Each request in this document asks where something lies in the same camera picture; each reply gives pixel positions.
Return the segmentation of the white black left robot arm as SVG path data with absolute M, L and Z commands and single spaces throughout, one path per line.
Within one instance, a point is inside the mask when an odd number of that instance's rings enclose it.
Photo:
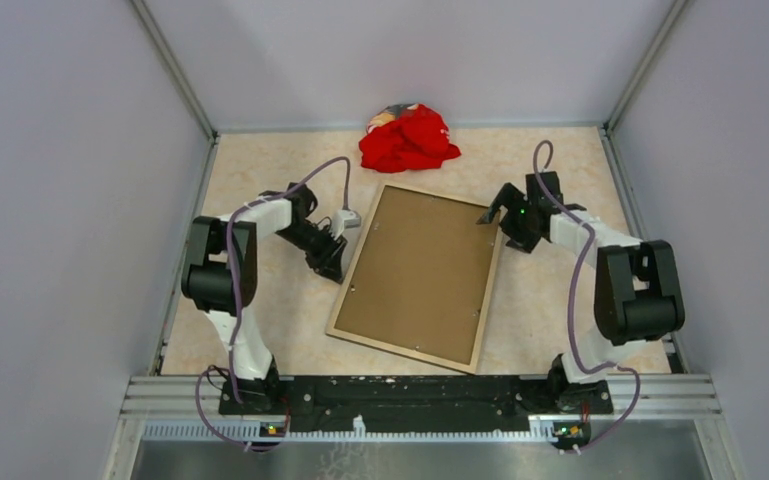
M 335 283 L 344 278 L 346 230 L 360 216 L 342 193 L 341 208 L 325 225 L 309 220 L 318 200 L 303 183 L 266 191 L 225 217 L 199 216 L 190 226 L 181 292 L 205 313 L 228 352 L 230 395 L 257 413 L 279 404 L 274 356 L 266 347 L 252 303 L 258 287 L 261 241 L 276 235 L 300 250 L 310 270 Z

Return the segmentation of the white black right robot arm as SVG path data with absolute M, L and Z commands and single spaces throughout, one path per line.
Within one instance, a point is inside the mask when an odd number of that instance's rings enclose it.
M 478 218 L 493 220 L 507 245 L 523 253 L 541 242 L 576 256 L 567 300 L 568 351 L 552 363 L 546 385 L 549 404 L 572 412 L 587 397 L 587 386 L 649 343 L 681 329 L 685 309 L 673 247 L 663 240 L 644 241 L 604 223 L 578 204 L 563 200 L 552 171 L 529 174 L 526 188 L 504 184 Z M 593 317 L 587 333 L 575 332 L 577 285 L 584 267 L 595 271 Z

